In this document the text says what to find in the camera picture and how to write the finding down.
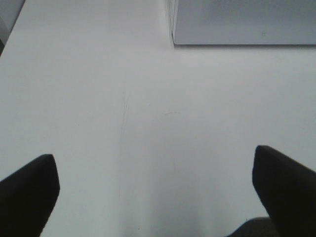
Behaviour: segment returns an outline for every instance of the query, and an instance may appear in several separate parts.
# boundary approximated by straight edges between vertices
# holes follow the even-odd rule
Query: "tabletop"
[[[27,0],[0,57],[0,178],[54,154],[42,237],[222,237],[267,216],[257,145],[316,169],[316,48],[174,47],[167,0]]]

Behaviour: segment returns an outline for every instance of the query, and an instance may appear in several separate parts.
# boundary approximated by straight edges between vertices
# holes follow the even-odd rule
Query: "white box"
[[[315,44],[316,0],[170,0],[175,44]]]

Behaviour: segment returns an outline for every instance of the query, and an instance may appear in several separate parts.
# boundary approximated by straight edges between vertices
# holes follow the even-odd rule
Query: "white table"
[[[174,48],[167,6],[26,1],[0,58],[0,177],[54,154],[42,237],[222,237],[267,216],[256,145],[316,169],[316,48]]]

